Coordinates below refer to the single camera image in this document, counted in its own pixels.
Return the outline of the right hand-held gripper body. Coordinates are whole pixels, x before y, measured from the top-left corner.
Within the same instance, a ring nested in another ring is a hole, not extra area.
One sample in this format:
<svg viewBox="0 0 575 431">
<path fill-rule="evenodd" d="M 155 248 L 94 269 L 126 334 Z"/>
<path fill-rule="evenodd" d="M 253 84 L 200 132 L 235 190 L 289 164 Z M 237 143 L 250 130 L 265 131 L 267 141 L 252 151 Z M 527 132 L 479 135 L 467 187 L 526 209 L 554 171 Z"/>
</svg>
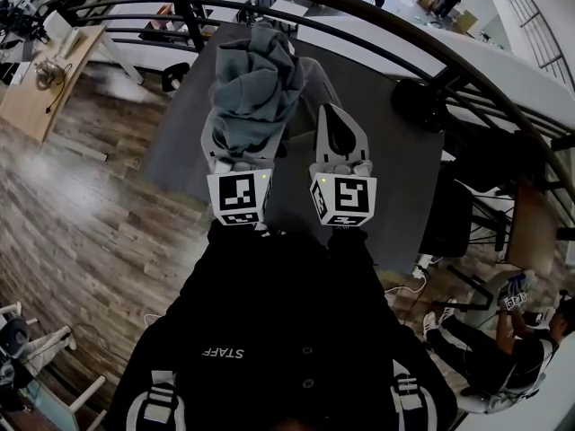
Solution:
<svg viewBox="0 0 575 431">
<path fill-rule="evenodd" d="M 322 225 L 359 227 L 375 213 L 376 178 L 317 172 L 310 194 Z"/>
</svg>

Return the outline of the grey garment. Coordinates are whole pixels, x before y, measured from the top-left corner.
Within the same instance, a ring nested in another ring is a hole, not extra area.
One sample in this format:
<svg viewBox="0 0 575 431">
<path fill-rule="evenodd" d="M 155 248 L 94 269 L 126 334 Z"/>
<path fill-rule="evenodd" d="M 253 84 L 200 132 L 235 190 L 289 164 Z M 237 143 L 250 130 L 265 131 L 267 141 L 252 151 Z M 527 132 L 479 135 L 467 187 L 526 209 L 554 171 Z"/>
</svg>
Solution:
<svg viewBox="0 0 575 431">
<path fill-rule="evenodd" d="M 215 72 L 207 123 L 232 156 L 261 150 L 291 119 L 306 84 L 288 37 L 267 22 L 255 23 L 248 39 L 219 45 Z"/>
</svg>

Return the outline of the person's right forearm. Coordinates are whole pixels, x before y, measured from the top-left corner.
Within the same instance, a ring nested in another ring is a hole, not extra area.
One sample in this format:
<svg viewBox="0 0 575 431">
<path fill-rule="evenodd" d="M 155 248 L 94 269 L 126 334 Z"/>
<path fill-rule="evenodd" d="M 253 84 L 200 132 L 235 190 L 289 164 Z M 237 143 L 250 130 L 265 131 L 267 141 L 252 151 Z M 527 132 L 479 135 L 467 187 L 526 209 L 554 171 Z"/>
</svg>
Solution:
<svg viewBox="0 0 575 431">
<path fill-rule="evenodd" d="M 355 226 L 336 226 L 328 241 L 330 260 L 350 275 L 374 275 L 374 262 L 365 244 L 367 233 Z"/>
</svg>

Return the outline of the person's left forearm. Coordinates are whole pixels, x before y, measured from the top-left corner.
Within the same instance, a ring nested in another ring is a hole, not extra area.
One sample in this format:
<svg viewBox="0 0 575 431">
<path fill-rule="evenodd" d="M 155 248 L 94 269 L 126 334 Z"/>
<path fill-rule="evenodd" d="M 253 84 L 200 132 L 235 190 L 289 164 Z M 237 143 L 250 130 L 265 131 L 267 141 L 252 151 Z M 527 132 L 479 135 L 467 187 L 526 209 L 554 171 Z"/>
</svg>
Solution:
<svg viewBox="0 0 575 431">
<path fill-rule="evenodd" d="M 259 231 L 251 224 L 226 226 L 215 219 L 208 231 L 204 258 L 225 270 L 255 274 L 269 271 L 288 254 L 289 241 L 269 231 Z"/>
</svg>

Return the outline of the person's left hand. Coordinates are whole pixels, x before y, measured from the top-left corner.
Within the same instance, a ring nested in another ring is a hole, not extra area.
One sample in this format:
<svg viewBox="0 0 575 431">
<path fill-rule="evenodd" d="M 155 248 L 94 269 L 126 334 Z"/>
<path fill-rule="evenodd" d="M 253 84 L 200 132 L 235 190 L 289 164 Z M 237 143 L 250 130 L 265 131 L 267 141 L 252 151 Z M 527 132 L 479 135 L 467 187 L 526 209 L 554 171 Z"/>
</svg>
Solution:
<svg viewBox="0 0 575 431">
<path fill-rule="evenodd" d="M 250 172 L 258 171 L 260 167 L 246 161 L 231 161 L 226 159 L 217 159 L 214 161 L 213 173 L 225 174 L 229 172 Z"/>
</svg>

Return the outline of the person's right hand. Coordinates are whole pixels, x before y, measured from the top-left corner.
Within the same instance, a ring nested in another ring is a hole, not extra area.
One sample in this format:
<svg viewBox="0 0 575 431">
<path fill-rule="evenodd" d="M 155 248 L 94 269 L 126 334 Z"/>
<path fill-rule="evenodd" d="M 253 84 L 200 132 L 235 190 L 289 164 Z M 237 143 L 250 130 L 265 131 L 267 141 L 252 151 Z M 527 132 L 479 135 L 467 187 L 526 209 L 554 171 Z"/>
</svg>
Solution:
<svg viewBox="0 0 575 431">
<path fill-rule="evenodd" d="M 373 164 L 369 160 L 354 163 L 313 163 L 309 168 L 311 178 L 317 173 L 332 173 L 345 176 L 368 178 L 371 176 Z"/>
</svg>

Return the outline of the black round stool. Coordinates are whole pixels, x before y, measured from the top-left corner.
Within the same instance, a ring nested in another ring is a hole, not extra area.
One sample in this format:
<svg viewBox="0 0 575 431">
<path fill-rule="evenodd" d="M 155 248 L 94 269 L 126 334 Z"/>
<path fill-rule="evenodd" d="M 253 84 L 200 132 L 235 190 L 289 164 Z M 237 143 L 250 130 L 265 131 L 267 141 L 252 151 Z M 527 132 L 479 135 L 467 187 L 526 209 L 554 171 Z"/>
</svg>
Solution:
<svg viewBox="0 0 575 431">
<path fill-rule="evenodd" d="M 168 66 L 162 72 L 162 89 L 165 93 L 173 93 L 177 91 L 183 78 L 190 70 L 190 64 L 187 62 L 178 63 Z"/>
<path fill-rule="evenodd" d="M 412 79 L 402 79 L 396 84 L 391 104 L 407 123 L 432 134 L 443 132 L 450 117 L 444 100 Z"/>
</svg>

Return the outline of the black office chair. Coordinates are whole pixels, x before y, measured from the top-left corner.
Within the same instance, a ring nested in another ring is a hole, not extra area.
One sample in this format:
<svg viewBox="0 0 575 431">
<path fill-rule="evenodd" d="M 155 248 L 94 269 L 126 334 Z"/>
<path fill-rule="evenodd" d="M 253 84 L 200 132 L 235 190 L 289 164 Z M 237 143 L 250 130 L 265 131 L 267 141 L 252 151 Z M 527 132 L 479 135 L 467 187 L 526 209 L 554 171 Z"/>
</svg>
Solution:
<svg viewBox="0 0 575 431">
<path fill-rule="evenodd" d="M 438 175 L 419 253 L 463 257 L 470 240 L 472 214 L 472 192 L 443 168 Z"/>
</svg>

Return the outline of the white power strip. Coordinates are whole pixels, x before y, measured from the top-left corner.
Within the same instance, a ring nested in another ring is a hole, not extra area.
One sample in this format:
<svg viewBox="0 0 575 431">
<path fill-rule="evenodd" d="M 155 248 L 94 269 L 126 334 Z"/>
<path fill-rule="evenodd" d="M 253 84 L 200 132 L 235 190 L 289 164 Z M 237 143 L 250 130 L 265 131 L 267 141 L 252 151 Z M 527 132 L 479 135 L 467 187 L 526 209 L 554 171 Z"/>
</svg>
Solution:
<svg viewBox="0 0 575 431">
<path fill-rule="evenodd" d="M 411 275 L 413 278 L 425 281 L 427 279 L 427 268 L 432 262 L 432 257 L 428 255 L 422 255 L 419 261 L 415 264 Z"/>
</svg>

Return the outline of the person's black jacket torso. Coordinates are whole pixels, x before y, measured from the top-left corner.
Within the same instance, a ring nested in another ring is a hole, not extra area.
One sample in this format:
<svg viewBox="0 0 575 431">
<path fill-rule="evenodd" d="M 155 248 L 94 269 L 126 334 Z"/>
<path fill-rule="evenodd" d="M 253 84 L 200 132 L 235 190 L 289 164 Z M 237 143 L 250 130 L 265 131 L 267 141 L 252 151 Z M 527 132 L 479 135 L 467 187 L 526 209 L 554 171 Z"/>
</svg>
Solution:
<svg viewBox="0 0 575 431">
<path fill-rule="evenodd" d="M 137 342 L 106 431 L 448 431 L 453 391 L 376 275 L 295 233 L 244 274 L 202 257 Z"/>
</svg>

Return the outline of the white device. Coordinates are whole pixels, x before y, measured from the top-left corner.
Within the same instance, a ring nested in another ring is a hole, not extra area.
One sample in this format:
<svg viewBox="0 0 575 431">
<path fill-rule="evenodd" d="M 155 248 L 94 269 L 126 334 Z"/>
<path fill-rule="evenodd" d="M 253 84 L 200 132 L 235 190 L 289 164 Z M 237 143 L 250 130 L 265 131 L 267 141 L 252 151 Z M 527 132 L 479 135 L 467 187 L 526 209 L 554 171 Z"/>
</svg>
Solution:
<svg viewBox="0 0 575 431">
<path fill-rule="evenodd" d="M 73 28 L 62 41 L 58 55 L 67 59 L 77 47 L 81 46 L 86 39 L 84 31 L 80 28 Z"/>
</svg>

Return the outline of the shiny metal object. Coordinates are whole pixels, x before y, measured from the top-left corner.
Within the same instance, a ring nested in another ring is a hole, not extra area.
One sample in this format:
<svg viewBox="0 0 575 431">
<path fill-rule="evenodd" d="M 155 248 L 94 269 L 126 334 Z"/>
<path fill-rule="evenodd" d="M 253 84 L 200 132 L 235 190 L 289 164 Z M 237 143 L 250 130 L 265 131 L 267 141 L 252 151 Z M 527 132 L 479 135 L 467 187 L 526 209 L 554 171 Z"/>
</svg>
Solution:
<svg viewBox="0 0 575 431">
<path fill-rule="evenodd" d="M 51 59 L 45 58 L 34 64 L 36 86 L 39 90 L 47 90 L 52 84 L 57 84 L 64 76 L 64 69 Z"/>
</svg>

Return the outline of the brown wooden table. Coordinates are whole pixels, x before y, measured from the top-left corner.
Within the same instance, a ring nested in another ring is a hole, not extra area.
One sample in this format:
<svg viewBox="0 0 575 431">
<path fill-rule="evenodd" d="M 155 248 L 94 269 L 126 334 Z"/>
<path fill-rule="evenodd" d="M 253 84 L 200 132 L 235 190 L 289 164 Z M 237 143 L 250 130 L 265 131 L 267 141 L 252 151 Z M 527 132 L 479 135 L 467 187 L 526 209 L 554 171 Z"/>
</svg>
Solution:
<svg viewBox="0 0 575 431">
<path fill-rule="evenodd" d="M 558 216 L 543 193 L 526 178 L 517 182 L 507 263 L 549 277 L 556 247 Z"/>
</svg>

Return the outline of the light wooden table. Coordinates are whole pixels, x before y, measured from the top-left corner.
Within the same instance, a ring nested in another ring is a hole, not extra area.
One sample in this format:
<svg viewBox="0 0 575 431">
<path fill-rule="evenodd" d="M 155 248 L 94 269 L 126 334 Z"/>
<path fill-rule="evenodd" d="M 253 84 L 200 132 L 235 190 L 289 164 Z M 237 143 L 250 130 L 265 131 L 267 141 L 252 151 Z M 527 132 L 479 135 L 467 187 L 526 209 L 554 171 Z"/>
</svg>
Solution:
<svg viewBox="0 0 575 431">
<path fill-rule="evenodd" d="M 54 127 L 80 74 L 101 42 L 102 26 L 83 27 L 83 44 L 67 58 L 58 55 L 59 45 L 50 42 L 39 49 L 26 72 L 15 74 L 16 84 L 10 84 L 0 102 L 0 118 L 33 140 L 43 143 Z M 34 64 L 45 58 L 61 66 L 66 75 L 57 84 L 41 91 L 36 86 Z"/>
</svg>

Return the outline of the light gray chair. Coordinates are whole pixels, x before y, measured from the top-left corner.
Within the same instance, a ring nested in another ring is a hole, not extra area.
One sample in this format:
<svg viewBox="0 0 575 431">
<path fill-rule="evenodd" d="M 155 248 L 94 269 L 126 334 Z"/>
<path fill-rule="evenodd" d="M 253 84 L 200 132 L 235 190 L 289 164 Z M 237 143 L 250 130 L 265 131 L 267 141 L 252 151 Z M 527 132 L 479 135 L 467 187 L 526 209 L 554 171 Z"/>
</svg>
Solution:
<svg viewBox="0 0 575 431">
<path fill-rule="evenodd" d="M 540 371 L 536 380 L 520 388 L 509 388 L 512 374 L 506 378 L 501 388 L 494 394 L 474 392 L 470 387 L 456 394 L 457 407 L 466 413 L 491 415 L 509 409 L 517 403 L 535 396 L 546 375 Z"/>
</svg>

